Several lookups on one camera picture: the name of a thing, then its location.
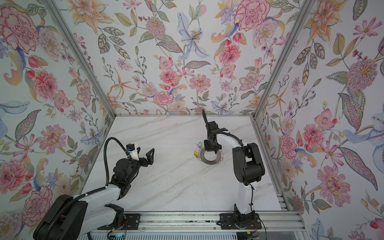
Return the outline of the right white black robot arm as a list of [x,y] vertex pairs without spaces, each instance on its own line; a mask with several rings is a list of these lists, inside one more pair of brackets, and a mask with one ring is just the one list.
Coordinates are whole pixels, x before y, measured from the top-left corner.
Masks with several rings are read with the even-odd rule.
[[215,121],[209,122],[207,118],[204,121],[207,130],[205,151],[218,154],[226,148],[232,152],[234,174],[240,183],[233,216],[240,221],[252,219],[256,214],[253,210],[253,184],[260,182],[266,173],[259,147],[256,143],[244,143],[226,128],[220,128]]

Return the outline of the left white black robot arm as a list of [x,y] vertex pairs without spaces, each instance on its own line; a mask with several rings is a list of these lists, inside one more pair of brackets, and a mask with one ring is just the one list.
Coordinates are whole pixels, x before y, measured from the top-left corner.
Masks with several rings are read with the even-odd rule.
[[34,231],[35,240],[76,240],[101,227],[119,228],[126,219],[124,208],[114,202],[125,197],[138,176],[141,167],[154,163],[155,150],[144,158],[129,152],[114,167],[114,174],[107,186],[76,197],[61,195],[50,207]]

